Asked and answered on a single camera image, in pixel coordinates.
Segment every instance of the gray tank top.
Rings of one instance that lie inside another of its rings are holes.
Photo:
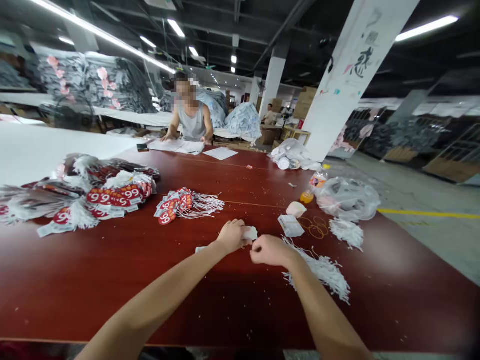
[[[205,127],[203,108],[205,105],[199,101],[198,111],[193,117],[187,115],[184,110],[183,104],[180,103],[178,107],[178,116],[180,117],[180,124],[182,125],[183,139],[187,141],[200,141],[202,136],[207,133]]]

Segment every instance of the worker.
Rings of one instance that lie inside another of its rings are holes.
[[[103,325],[77,360],[138,359],[147,340],[178,309],[207,273],[227,255],[251,244],[251,241],[243,240],[244,233],[249,229],[243,220],[228,221],[215,241],[171,268],[127,302]],[[250,258],[254,264],[284,267],[290,272],[322,359],[373,359],[352,325],[297,251],[277,237],[262,235],[252,245]],[[254,304],[257,299],[252,298],[251,301]]]
[[[275,113],[272,111],[273,108],[274,106],[272,104],[268,104],[268,112],[261,120],[262,122],[265,122],[265,125],[273,125],[275,122]]]
[[[179,101],[174,104],[173,119],[166,135],[160,141],[176,139],[179,125],[182,126],[183,139],[212,143],[214,126],[207,105],[197,100],[195,86],[184,72],[175,74],[173,91],[178,94]]]

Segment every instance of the white plastic bag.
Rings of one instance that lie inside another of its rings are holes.
[[[372,186],[345,177],[328,180],[315,195],[320,209],[350,222],[372,219],[381,203],[379,193]]]

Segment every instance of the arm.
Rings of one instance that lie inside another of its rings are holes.
[[[216,241],[152,282],[113,315],[77,360],[136,360],[147,340],[200,280],[226,255],[247,243],[243,220],[229,221]]]
[[[203,106],[203,121],[205,121],[206,134],[202,136],[201,140],[204,143],[211,143],[214,138],[214,126],[212,125],[212,118],[210,116],[210,110],[207,105]]]
[[[283,266],[291,273],[311,336],[322,359],[373,359],[362,339],[298,252],[277,237],[263,235],[253,244],[250,256],[256,264]]]
[[[173,119],[171,120],[170,126],[168,127],[168,132],[164,137],[160,139],[160,141],[176,139],[179,125],[180,125],[179,109],[177,106],[175,106],[175,108],[173,109]]]

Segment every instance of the hand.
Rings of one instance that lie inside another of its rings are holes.
[[[167,132],[164,137],[160,139],[160,141],[166,141],[166,140],[174,140],[175,136],[173,136],[170,132]]]
[[[202,143],[204,143],[205,145],[212,145],[212,140],[206,138],[205,136],[202,136],[201,139],[200,139],[200,141],[201,141]]]
[[[221,244],[227,251],[227,255],[236,252],[238,249],[243,248],[245,245],[251,245],[252,241],[242,240],[244,233],[250,228],[245,226],[243,220],[233,220],[227,222],[221,228],[220,234],[216,241]]]
[[[250,257],[254,264],[283,266],[288,269],[300,255],[282,239],[271,235],[262,235],[253,243]]]

